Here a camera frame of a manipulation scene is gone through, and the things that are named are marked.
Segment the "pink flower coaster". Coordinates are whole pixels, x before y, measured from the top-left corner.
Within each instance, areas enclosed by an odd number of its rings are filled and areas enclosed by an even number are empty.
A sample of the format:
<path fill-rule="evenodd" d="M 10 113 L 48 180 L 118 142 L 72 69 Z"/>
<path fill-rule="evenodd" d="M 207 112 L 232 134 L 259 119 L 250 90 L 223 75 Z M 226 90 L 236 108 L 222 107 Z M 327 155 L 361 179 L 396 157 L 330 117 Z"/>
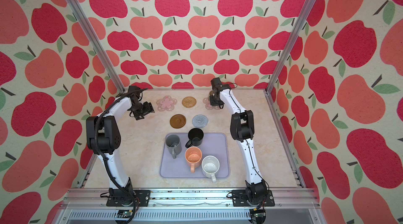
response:
<path fill-rule="evenodd" d="M 203 103 L 205 104 L 205 108 L 207 110 L 220 110 L 219 106 L 212 106 L 211 105 L 209 98 L 204 98 Z"/>
<path fill-rule="evenodd" d="M 175 105 L 177 104 L 177 100 L 171 96 L 164 96 L 163 98 L 159 99 L 156 104 L 159 112 L 173 111 L 175 109 Z"/>

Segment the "grey round knitted coaster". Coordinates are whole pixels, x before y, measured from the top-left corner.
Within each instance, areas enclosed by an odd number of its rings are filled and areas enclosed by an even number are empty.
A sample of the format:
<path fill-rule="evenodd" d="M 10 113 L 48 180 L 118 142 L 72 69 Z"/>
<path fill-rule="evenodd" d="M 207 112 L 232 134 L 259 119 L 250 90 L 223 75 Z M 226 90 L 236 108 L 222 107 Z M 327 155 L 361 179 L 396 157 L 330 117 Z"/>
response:
<path fill-rule="evenodd" d="M 206 117 L 205 115 L 196 115 L 192 119 L 192 124 L 195 128 L 204 128 L 208 125 L 208 117 Z"/>

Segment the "woven rattan round coaster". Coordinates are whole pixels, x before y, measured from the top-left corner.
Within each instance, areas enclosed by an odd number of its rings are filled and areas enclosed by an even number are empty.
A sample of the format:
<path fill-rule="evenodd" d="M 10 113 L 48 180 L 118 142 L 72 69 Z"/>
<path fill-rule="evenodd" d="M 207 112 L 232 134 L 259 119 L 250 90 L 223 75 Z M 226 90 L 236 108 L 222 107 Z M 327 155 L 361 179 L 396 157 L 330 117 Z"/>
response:
<path fill-rule="evenodd" d="M 188 96 L 182 100 L 182 105 L 185 108 L 192 108 L 197 104 L 197 100 L 194 97 Z"/>

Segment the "brown round coaster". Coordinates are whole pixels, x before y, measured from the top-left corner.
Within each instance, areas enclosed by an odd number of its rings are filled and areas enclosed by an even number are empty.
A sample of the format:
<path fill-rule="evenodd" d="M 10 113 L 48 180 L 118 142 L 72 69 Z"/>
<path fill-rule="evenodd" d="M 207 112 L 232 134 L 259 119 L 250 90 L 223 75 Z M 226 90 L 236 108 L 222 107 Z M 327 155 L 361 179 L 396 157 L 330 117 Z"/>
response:
<path fill-rule="evenodd" d="M 175 129 L 180 129 L 186 124 L 186 117 L 182 114 L 176 114 L 170 118 L 170 125 Z"/>

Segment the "grey mug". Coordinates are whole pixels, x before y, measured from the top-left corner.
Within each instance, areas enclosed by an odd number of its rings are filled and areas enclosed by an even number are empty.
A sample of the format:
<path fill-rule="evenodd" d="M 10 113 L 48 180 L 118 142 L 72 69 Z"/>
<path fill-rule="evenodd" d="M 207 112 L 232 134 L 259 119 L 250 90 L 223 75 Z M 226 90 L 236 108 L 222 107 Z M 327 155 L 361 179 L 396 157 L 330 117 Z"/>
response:
<path fill-rule="evenodd" d="M 168 148 L 173 159 L 182 152 L 181 140 L 178 135 L 171 134 L 165 140 L 165 145 Z"/>

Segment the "white mug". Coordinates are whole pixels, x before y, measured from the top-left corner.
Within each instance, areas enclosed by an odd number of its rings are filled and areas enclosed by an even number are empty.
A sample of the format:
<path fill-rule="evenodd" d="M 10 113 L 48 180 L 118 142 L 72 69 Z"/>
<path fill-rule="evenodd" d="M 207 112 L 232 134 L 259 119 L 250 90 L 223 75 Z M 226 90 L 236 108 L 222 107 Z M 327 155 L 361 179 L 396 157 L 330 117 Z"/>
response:
<path fill-rule="evenodd" d="M 211 179 L 213 183 L 217 182 L 216 174 L 220 169 L 220 163 L 218 158 L 212 155 L 204 157 L 201 163 L 201 168 L 203 175 L 206 178 Z"/>

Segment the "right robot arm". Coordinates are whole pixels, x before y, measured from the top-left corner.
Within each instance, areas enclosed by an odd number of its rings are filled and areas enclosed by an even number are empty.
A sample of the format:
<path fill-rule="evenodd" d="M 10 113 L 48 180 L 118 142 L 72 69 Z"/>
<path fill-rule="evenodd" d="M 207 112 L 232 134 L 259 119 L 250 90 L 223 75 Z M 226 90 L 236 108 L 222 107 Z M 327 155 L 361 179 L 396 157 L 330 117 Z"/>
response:
<path fill-rule="evenodd" d="M 269 186 L 263 179 L 254 149 L 254 114 L 245 109 L 235 97 L 229 84 L 213 85 L 209 96 L 213 107 L 227 108 L 232 114 L 230 133 L 240 147 L 246 169 L 246 196 L 252 206 L 263 206 Z"/>

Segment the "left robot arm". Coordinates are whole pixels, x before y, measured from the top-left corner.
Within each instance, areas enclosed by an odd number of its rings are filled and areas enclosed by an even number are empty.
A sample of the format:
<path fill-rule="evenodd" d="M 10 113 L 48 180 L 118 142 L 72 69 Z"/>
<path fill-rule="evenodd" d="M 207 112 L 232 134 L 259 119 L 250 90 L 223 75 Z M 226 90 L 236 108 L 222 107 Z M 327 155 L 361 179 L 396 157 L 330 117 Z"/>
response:
<path fill-rule="evenodd" d="M 87 147 L 102 161 L 110 181 L 108 206 L 139 205 L 131 180 L 121 161 L 121 134 L 117 121 L 129 111 L 136 120 L 154 112 L 152 104 L 142 102 L 144 89 L 137 89 L 116 98 L 102 113 L 86 119 Z"/>

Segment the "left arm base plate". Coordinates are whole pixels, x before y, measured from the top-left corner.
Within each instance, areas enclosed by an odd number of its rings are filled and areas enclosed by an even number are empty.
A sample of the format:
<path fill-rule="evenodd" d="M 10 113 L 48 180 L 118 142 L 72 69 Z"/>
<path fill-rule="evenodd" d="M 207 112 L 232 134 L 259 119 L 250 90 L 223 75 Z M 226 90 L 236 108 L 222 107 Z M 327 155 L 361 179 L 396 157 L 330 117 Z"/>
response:
<path fill-rule="evenodd" d="M 119 189 L 109 189 L 107 196 L 106 206 L 108 207 L 147 207 L 150 200 L 150 190 L 135 190 L 132 194 L 136 199 L 136 204 L 132 197 L 129 197 L 126 193 Z"/>

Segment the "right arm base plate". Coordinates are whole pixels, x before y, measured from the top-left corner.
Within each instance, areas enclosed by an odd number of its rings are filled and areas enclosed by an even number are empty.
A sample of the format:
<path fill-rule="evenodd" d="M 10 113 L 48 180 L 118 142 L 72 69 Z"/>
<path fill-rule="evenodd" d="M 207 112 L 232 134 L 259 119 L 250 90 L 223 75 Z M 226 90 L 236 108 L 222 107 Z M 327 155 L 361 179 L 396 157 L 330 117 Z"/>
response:
<path fill-rule="evenodd" d="M 273 196 L 273 193 L 271 190 L 268 190 L 268 193 L 266 195 L 265 199 L 257 199 L 254 202 L 251 202 L 248 199 L 248 196 L 246 194 L 245 190 L 232 190 L 230 193 L 233 206 L 234 207 L 253 207 L 253 208 L 259 208 L 259 207 L 274 207 L 275 204 L 275 199 Z"/>

